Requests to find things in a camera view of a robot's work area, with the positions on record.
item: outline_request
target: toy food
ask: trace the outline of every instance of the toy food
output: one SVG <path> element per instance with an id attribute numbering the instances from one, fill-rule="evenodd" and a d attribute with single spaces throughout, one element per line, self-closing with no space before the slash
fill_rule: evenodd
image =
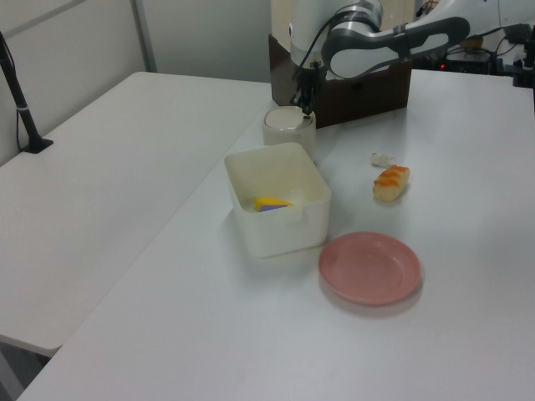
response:
<path id="1" fill-rule="evenodd" d="M 405 189 L 409 175 L 408 167 L 392 165 L 374 181 L 374 198 L 385 202 L 395 201 Z"/>

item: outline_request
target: yellow object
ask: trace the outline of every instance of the yellow object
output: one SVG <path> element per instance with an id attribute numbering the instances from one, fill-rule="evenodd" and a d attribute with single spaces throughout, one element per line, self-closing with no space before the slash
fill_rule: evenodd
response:
<path id="1" fill-rule="evenodd" d="M 258 198 L 254 198 L 253 202 L 254 202 L 254 205 L 259 210 L 262 206 L 276 206 L 276 205 L 293 206 L 293 203 L 286 202 L 285 200 L 274 198 L 272 196 L 259 196 Z"/>

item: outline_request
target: white plastic container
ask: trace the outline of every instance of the white plastic container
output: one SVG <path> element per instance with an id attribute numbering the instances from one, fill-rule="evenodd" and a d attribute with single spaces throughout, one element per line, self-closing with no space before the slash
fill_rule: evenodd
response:
<path id="1" fill-rule="evenodd" d="M 331 191 L 299 144 L 264 146 L 225 158 L 232 204 L 247 249 L 266 257 L 325 241 Z M 259 212 L 253 201 L 274 196 L 293 206 Z"/>
<path id="2" fill-rule="evenodd" d="M 283 106 L 271 110 L 264 118 L 262 133 L 265 145 L 294 142 L 304 147 L 314 160 L 316 144 L 316 115 L 306 115 L 297 106 Z"/>

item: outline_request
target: cable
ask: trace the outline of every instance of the cable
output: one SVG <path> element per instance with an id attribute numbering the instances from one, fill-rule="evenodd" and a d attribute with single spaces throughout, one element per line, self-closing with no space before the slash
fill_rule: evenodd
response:
<path id="1" fill-rule="evenodd" d="M 0 45 L 2 45 L 6 51 L 8 52 L 9 56 L 9 62 L 13 66 L 13 74 L 17 76 L 17 69 L 15 68 L 15 60 L 13 59 L 13 56 L 11 55 L 11 50 L 9 50 L 8 42 L 6 42 L 6 39 L 2 35 L 2 32 L 0 32 Z M 15 138 L 17 139 L 17 149 L 18 153 L 21 153 L 23 150 L 20 147 L 20 140 L 18 138 L 18 118 L 20 116 L 20 113 L 17 110 L 17 123 L 16 123 L 16 129 L 15 129 Z"/>
<path id="2" fill-rule="evenodd" d="M 498 53 L 498 49 L 500 48 L 500 45 L 502 44 L 502 42 L 507 38 L 507 36 L 504 36 L 502 38 L 502 40 L 500 40 L 500 42 L 498 42 L 498 45 L 496 46 L 496 50 L 494 51 L 494 53 Z"/>
<path id="3" fill-rule="evenodd" d="M 518 45 L 518 43 L 517 43 L 517 44 L 513 44 L 512 47 L 511 47 L 509 50 L 507 50 L 506 52 L 497 54 L 496 57 L 498 57 L 498 56 L 502 56 L 502 55 L 504 55 L 504 54 L 509 53 L 509 52 L 510 52 L 511 50 L 513 50 L 517 45 Z"/>
<path id="4" fill-rule="evenodd" d="M 20 147 L 20 140 L 18 139 L 18 117 L 19 117 L 19 113 L 18 113 L 18 110 L 17 110 L 17 129 L 15 131 L 15 134 L 16 134 L 16 138 L 17 138 L 17 149 L 18 149 L 18 153 L 21 153 L 23 150 L 21 149 Z"/>
<path id="5" fill-rule="evenodd" d="M 341 14 L 341 13 L 335 14 L 335 15 L 333 15 L 331 18 L 329 18 L 329 19 L 327 20 L 327 22 L 324 23 L 324 25 L 321 27 L 321 29 L 319 29 L 318 33 L 316 33 L 316 37 L 314 38 L 314 40 L 312 41 L 312 44 L 311 44 L 310 47 L 308 48 L 307 53 L 304 55 L 304 57 L 303 57 L 303 61 L 302 61 L 301 64 L 298 66 L 298 69 L 295 70 L 295 73 L 293 73 L 292 80 L 294 80 L 295 77 L 297 77 L 299 71 L 301 71 L 301 70 L 303 69 L 304 63 L 305 63 L 305 61 L 307 61 L 308 56 L 312 53 L 312 49 L 313 49 L 314 45 L 316 44 L 316 42 L 318 42 L 318 39 L 319 39 L 319 36 L 321 35 L 321 33 L 326 29 L 326 27 L 328 27 L 328 25 L 331 24 L 331 22 L 334 21 L 335 18 L 339 17 L 340 14 Z"/>

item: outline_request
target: black cable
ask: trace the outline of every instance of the black cable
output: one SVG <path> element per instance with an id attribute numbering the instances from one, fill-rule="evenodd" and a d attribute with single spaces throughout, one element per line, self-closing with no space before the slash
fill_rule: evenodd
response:
<path id="1" fill-rule="evenodd" d="M 21 153 L 23 150 L 22 148 L 20 147 L 20 140 L 18 140 L 18 117 L 19 117 L 19 113 L 18 113 L 18 110 L 17 110 L 17 129 L 15 131 L 15 134 L 16 134 L 16 137 L 17 137 L 17 149 L 18 149 L 18 153 Z"/>
<path id="2" fill-rule="evenodd" d="M 502 44 L 502 42 L 507 38 L 507 36 L 504 36 L 502 38 L 502 40 L 500 40 L 500 42 L 498 42 L 498 45 L 496 46 L 496 50 L 494 51 L 494 53 L 498 53 L 498 49 L 500 48 L 500 45 Z"/>
<path id="3" fill-rule="evenodd" d="M 490 35 L 491 33 L 495 33 L 495 32 L 498 32 L 499 30 L 503 29 L 502 27 L 500 28 L 494 28 L 493 30 L 491 31 L 488 31 L 488 32 L 485 32 L 485 33 L 480 33 L 479 35 L 472 35 L 470 36 L 468 39 L 477 39 L 477 38 L 483 38 L 484 36 L 488 36 Z"/>
<path id="4" fill-rule="evenodd" d="M 17 69 L 15 68 L 15 60 L 13 59 L 13 56 L 11 55 L 11 50 L 9 50 L 8 42 L 6 42 L 6 39 L 2 35 L 2 32 L 0 32 L 0 42 L 1 42 L 0 45 L 2 45 L 6 49 L 6 51 L 8 52 L 9 62 L 13 66 L 13 74 L 15 76 L 17 76 Z M 20 140 L 18 138 L 18 118 L 19 118 L 19 115 L 20 115 L 20 113 L 17 110 L 17 124 L 16 124 L 17 128 L 15 129 L 15 138 L 17 139 L 18 153 L 23 151 L 22 148 L 20 147 Z"/>
<path id="5" fill-rule="evenodd" d="M 303 61 L 302 61 L 301 64 L 298 66 L 298 69 L 295 70 L 295 73 L 293 73 L 292 80 L 294 80 L 295 77 L 298 75 L 299 71 L 301 71 L 301 70 L 303 69 L 304 63 L 305 63 L 305 61 L 307 61 L 308 56 L 312 53 L 312 49 L 313 49 L 314 45 L 316 44 L 316 42 L 318 42 L 318 39 L 319 39 L 319 36 L 321 35 L 321 33 L 326 29 L 326 27 L 328 27 L 328 25 L 331 24 L 331 22 L 333 22 L 333 20 L 334 20 L 336 17 L 339 17 L 339 16 L 340 16 L 339 13 L 333 15 L 331 18 L 329 18 L 329 19 L 327 20 L 326 23 L 324 23 L 324 25 L 321 27 L 321 29 L 319 29 L 318 33 L 316 33 L 316 37 L 314 38 L 314 40 L 312 41 L 312 44 L 311 44 L 310 47 L 308 48 L 307 53 L 304 55 L 304 57 L 303 57 Z"/>
<path id="6" fill-rule="evenodd" d="M 507 54 L 507 53 L 509 53 L 509 52 L 510 52 L 511 50 L 513 50 L 517 45 L 518 45 L 518 43 L 517 43 L 517 44 L 513 44 L 512 47 L 511 47 L 509 50 L 507 50 L 506 52 L 497 54 L 496 57 L 499 57 L 499 56 L 502 56 L 503 54 Z"/>

